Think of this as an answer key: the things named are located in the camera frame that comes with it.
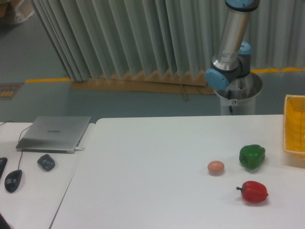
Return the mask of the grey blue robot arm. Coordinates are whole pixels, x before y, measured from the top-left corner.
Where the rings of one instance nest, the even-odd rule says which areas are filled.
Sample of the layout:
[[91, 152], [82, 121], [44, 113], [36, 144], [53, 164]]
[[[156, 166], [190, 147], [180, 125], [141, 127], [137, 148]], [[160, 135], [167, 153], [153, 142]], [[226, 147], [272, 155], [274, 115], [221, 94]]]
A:
[[216, 90], [226, 89], [235, 79], [250, 73], [251, 46], [243, 38], [251, 12], [259, 6], [258, 0], [226, 0], [228, 8], [218, 52], [211, 68], [205, 71], [205, 80]]

